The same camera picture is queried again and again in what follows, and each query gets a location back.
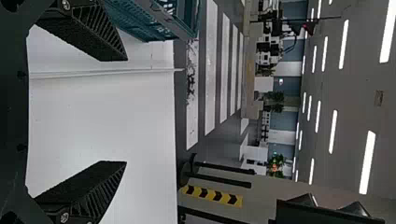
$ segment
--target black metal structure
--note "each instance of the black metal structure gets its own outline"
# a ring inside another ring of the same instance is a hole
[[[50,224],[25,187],[29,151],[26,37],[53,0],[0,1],[0,223]]]

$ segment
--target white panel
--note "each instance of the white panel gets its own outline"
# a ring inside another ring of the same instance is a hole
[[[187,49],[187,57],[189,64],[187,64],[187,74],[194,76],[195,84],[193,85],[194,95],[191,95],[187,103],[187,120],[186,120],[186,136],[187,136],[187,150],[198,143],[198,60],[199,60],[199,41],[194,41],[189,44]]]
[[[302,62],[278,63],[275,67],[275,77],[300,77],[303,71]]]
[[[173,42],[143,43],[119,31],[128,62],[99,62],[47,31],[33,26],[27,37],[32,73],[174,68]]]
[[[205,135],[215,129],[216,109],[216,53],[218,39],[218,5],[207,0],[206,9],[206,93],[205,93]]]
[[[242,77],[243,77],[243,71],[245,70],[243,68],[244,65],[244,36],[243,34],[239,35],[239,71],[238,71],[238,104],[237,104],[237,109],[241,108],[242,104]]]
[[[296,143],[295,136],[296,136],[296,132],[270,129],[270,132],[268,133],[268,142],[294,146]]]
[[[221,96],[220,123],[227,119],[228,104],[228,65],[230,51],[230,19],[223,14],[222,53],[221,53]]]
[[[35,197],[97,161],[127,161],[101,223],[177,223],[173,76],[31,80],[29,193]]]
[[[233,64],[231,71],[231,97],[230,97],[230,116],[235,113],[236,106],[236,74],[237,74],[237,54],[238,53],[238,29],[236,26],[233,26]]]
[[[255,77],[254,78],[254,91],[268,92],[274,89],[273,77]]]

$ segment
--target ceiling light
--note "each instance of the ceiling light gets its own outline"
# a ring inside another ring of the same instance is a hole
[[[298,182],[298,170],[296,170],[296,182]]]
[[[314,179],[315,159],[311,160],[311,172],[309,173],[309,185],[312,185]]]
[[[315,9],[312,8],[312,10],[311,10],[311,21],[313,21],[314,18],[315,18]]]
[[[303,140],[303,130],[300,130],[300,141],[299,141],[299,144],[298,144],[298,150],[299,151],[301,151],[302,140]]]
[[[320,11],[321,11],[321,0],[318,2],[318,19],[320,19]]]
[[[305,55],[303,57],[303,68],[302,68],[301,74],[304,74],[304,71],[305,71]]]
[[[340,55],[340,63],[338,68],[343,69],[344,68],[344,59],[346,57],[346,48],[347,48],[347,30],[349,26],[349,20],[346,20],[344,22],[344,32],[343,32],[343,42],[341,44],[341,55]]]
[[[306,100],[306,92],[304,92],[304,97],[303,97],[303,113],[305,113],[305,100]]]
[[[317,110],[317,123],[315,125],[315,133],[318,132],[319,129],[319,122],[320,122],[320,106],[321,106],[321,101],[318,101],[318,110]]]
[[[312,105],[312,95],[309,96],[309,101],[308,101],[308,115],[306,117],[308,121],[311,120],[311,105]]]
[[[298,139],[298,130],[300,129],[300,122],[297,122],[296,140]]]
[[[296,157],[293,159],[293,173],[296,171]]]
[[[326,57],[327,57],[327,44],[329,42],[329,37],[324,37],[324,46],[323,46],[323,58],[322,58],[322,72],[326,69]]]
[[[314,58],[312,59],[312,73],[315,73],[315,64],[317,63],[317,50],[318,47],[314,47]]]
[[[371,166],[373,161],[374,147],[375,147],[375,133],[369,131],[367,134],[363,169],[361,171],[361,187],[359,189],[360,194],[367,194],[367,189],[369,187]]]
[[[389,0],[387,21],[385,23],[384,37],[382,40],[380,63],[389,61],[390,50],[392,47],[392,38],[396,22],[396,1]]]
[[[338,117],[338,111],[334,110],[332,112],[332,130],[330,133],[330,144],[329,144],[330,154],[332,154],[332,149],[334,148],[334,137],[335,137],[335,129],[337,126],[337,117]]]

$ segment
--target gray floor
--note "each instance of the gray floor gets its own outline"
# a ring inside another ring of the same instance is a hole
[[[199,58],[199,141],[194,147],[187,151],[186,149],[186,97],[187,97],[187,79],[185,72],[175,73],[175,96],[176,96],[176,139],[177,139],[177,164],[180,165],[186,161],[191,153],[198,154],[199,161],[213,162],[238,167],[241,163],[239,159],[239,148],[244,139],[240,134],[240,110],[236,111],[231,117],[228,117],[223,123],[219,122],[220,112],[220,78],[221,78],[221,35],[222,35],[222,15],[225,13],[231,23],[235,24],[238,29],[242,30],[243,5],[240,1],[215,0],[219,6],[219,24],[218,24],[218,60],[217,60],[217,87],[216,87],[216,128],[210,134],[205,136],[205,10],[203,9],[200,20],[200,58]],[[230,49],[233,45],[233,32],[230,32]],[[175,41],[175,66],[178,68],[186,67],[186,45],[180,41]],[[228,95],[228,109],[230,110],[230,95]]]

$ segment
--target white wall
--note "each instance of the white wall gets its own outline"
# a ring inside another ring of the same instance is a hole
[[[39,28],[31,30],[32,78],[42,72],[107,72],[31,80],[26,185],[35,197],[97,161],[128,161],[101,223],[175,224],[174,80],[164,71],[173,66],[172,42],[143,44],[121,36],[130,61],[99,63]],[[155,66],[161,69],[134,72]],[[118,74],[121,68],[130,72]]]
[[[274,89],[273,77],[255,77],[254,78],[254,91],[268,92]]]

